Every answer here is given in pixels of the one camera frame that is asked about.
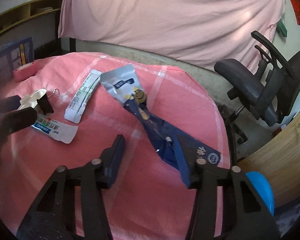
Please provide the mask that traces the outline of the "blue silver snack bag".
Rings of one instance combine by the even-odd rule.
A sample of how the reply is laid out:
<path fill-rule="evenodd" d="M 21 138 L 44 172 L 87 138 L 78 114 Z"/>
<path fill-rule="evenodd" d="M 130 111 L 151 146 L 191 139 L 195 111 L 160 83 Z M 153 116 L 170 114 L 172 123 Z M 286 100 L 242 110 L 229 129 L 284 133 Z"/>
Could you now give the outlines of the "blue silver snack bag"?
<path fill-rule="evenodd" d="M 132 113 L 142 123 L 147 136 L 159 157 L 174 168 L 178 168 L 174 139 L 184 135 L 186 141 L 194 147 L 194 158 L 203 158 L 218 165 L 221 153 L 194 139 L 181 129 L 152 114 L 147 108 L 147 95 L 132 64 L 101 74 L 100 81 L 106 91 L 125 110 Z"/>

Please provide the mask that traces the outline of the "black binder clip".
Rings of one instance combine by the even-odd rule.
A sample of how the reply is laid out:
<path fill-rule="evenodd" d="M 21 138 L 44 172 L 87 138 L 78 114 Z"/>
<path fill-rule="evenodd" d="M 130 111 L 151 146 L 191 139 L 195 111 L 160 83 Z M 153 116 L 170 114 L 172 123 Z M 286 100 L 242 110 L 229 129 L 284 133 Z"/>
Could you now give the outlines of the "black binder clip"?
<path fill-rule="evenodd" d="M 36 100 L 41 112 L 46 115 L 54 113 L 50 100 L 59 96 L 59 89 L 54 89 L 50 95 L 47 95 L 46 89 L 39 90 L 39 98 Z"/>

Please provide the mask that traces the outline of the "pink tape roll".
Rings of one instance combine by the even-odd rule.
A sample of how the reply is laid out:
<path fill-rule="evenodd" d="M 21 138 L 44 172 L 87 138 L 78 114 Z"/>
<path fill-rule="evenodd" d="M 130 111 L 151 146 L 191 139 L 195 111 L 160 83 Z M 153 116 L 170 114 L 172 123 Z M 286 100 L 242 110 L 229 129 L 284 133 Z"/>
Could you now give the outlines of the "pink tape roll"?
<path fill-rule="evenodd" d="M 31 63 L 27 63 L 27 64 L 19 67 L 18 69 L 14 70 L 13 77 L 14 77 L 15 81 L 21 82 L 21 81 L 28 79 L 29 77 L 34 76 L 37 72 L 38 72 L 37 63 L 31 62 Z"/>

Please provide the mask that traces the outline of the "blue cardboard box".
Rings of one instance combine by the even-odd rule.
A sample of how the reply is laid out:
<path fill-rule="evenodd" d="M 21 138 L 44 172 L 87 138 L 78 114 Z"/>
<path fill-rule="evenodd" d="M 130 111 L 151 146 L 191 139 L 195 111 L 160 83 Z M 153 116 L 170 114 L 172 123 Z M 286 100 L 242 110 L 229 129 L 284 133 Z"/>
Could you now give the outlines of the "blue cardboard box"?
<path fill-rule="evenodd" d="M 33 61 L 32 37 L 0 46 L 0 82 L 10 81 L 14 70 Z"/>

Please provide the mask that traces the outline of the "white toothpaste tube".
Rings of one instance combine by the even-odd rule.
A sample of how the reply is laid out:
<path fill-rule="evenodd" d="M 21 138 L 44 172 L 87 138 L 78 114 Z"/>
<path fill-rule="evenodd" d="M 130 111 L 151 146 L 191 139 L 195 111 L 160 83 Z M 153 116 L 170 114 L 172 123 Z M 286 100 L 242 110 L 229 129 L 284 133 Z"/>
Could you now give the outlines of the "white toothpaste tube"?
<path fill-rule="evenodd" d="M 32 127 L 51 137 L 52 139 L 65 144 L 70 144 L 78 131 L 77 126 L 64 124 L 42 114 L 38 114 L 37 119 Z"/>

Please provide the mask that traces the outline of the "wooden cabinet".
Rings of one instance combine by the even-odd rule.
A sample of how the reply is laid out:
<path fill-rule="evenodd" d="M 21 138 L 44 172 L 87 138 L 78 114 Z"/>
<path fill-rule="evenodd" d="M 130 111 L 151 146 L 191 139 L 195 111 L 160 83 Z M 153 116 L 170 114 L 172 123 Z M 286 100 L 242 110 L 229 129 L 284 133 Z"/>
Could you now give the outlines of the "wooden cabinet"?
<path fill-rule="evenodd" d="M 277 207 L 300 197 L 300 112 L 270 142 L 238 163 L 269 181 Z"/>

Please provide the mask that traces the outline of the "pink plaid tablecloth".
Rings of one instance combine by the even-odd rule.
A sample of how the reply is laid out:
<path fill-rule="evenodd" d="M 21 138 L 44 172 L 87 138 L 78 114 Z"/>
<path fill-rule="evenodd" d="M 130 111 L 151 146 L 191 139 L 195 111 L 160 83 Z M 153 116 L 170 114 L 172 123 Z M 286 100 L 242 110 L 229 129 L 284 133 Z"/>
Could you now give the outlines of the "pink plaid tablecloth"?
<path fill-rule="evenodd" d="M 148 96 L 147 106 L 222 155 L 229 167 L 223 120 L 208 92 L 178 67 L 134 64 Z M 180 173 L 160 159 L 139 120 L 106 90 L 94 92 L 69 144 L 29 127 L 12 134 L 0 158 L 0 218 L 16 233 L 23 217 L 53 171 L 79 167 L 97 158 L 118 134 L 126 151 L 114 185 L 103 200 L 115 239 L 184 239 L 195 192 Z"/>

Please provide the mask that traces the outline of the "black office chair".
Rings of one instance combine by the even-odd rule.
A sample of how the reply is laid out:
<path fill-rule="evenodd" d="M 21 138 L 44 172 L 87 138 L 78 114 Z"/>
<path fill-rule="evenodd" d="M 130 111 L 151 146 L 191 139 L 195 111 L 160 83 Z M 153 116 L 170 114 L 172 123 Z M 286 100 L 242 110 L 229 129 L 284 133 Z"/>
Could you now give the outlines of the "black office chair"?
<path fill-rule="evenodd" d="M 228 98 L 239 98 L 256 120 L 271 127 L 290 115 L 300 93 L 300 51 L 287 61 L 261 33 L 251 36 L 262 44 L 255 46 L 261 57 L 255 74 L 236 59 L 218 61 L 214 70 L 233 86 Z"/>

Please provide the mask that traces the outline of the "green hanging item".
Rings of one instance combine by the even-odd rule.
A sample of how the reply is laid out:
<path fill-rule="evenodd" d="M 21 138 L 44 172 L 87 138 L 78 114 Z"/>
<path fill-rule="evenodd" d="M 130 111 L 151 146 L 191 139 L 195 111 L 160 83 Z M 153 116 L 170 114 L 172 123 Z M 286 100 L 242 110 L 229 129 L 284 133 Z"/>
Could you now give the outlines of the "green hanging item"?
<path fill-rule="evenodd" d="M 276 30 L 282 37 L 284 37 L 284 38 L 287 37 L 288 31 L 282 20 L 279 20 L 279 22 L 277 23 Z"/>

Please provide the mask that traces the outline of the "large pink hanging sheet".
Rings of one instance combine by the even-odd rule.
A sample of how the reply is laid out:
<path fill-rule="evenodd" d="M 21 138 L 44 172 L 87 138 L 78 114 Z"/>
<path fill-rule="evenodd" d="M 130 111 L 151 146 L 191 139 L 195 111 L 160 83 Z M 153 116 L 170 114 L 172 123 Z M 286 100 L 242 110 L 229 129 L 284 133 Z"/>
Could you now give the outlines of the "large pink hanging sheet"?
<path fill-rule="evenodd" d="M 285 0 L 63 0 L 58 34 L 213 70 L 236 59 L 256 72 L 252 31 L 272 40 Z"/>

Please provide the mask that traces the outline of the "wooden wall shelf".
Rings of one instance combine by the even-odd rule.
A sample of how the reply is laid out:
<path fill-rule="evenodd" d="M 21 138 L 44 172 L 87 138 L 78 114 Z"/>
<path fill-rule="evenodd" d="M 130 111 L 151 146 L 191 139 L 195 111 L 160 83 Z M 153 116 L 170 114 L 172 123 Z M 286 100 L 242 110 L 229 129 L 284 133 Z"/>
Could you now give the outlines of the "wooden wall shelf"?
<path fill-rule="evenodd" d="M 33 0 L 0 14 L 0 37 L 34 18 L 61 10 L 62 0 Z"/>

